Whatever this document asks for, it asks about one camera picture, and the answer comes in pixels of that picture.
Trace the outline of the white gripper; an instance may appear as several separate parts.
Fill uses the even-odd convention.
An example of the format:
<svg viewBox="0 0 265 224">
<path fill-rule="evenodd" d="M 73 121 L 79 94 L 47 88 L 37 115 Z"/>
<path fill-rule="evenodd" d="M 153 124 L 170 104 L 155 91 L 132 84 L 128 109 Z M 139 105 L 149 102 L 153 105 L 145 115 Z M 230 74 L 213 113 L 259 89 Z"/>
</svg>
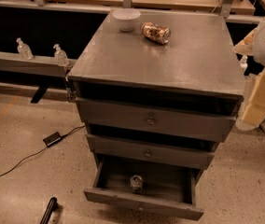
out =
<svg viewBox="0 0 265 224">
<path fill-rule="evenodd" d="M 259 52 L 259 29 L 249 32 L 232 49 L 234 53 L 256 56 Z M 257 128 L 265 120 L 265 69 L 258 75 L 250 74 L 245 81 L 244 100 L 238 112 L 236 127 L 242 131 Z"/>
</svg>

